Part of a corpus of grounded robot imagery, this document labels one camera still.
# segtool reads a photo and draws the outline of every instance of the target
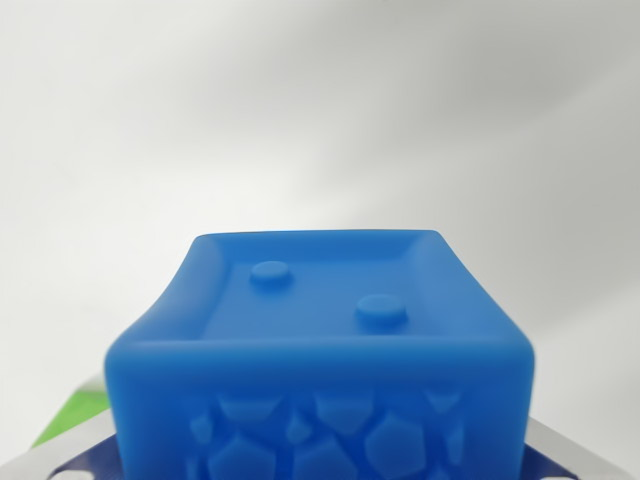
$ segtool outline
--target gray background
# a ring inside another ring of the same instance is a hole
[[[0,2],[0,461],[198,234],[434,228],[640,476],[640,3]]]

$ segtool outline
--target blue toy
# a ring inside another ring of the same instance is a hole
[[[514,480],[533,351],[436,232],[219,234],[106,375],[127,480]]]

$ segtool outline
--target silicone mold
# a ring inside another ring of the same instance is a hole
[[[215,234],[106,375],[128,480],[513,480],[533,351],[436,232]]]

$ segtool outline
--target raised circular dot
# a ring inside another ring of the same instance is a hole
[[[270,260],[257,263],[251,269],[251,280],[261,285],[284,285],[291,279],[289,265],[284,262]]]
[[[394,327],[407,321],[404,302],[397,295],[379,293],[362,297],[356,312],[371,327]]]

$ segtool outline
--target blue rubber object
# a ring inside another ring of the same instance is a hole
[[[106,375],[127,480],[514,480],[533,350],[436,232],[218,234]]]

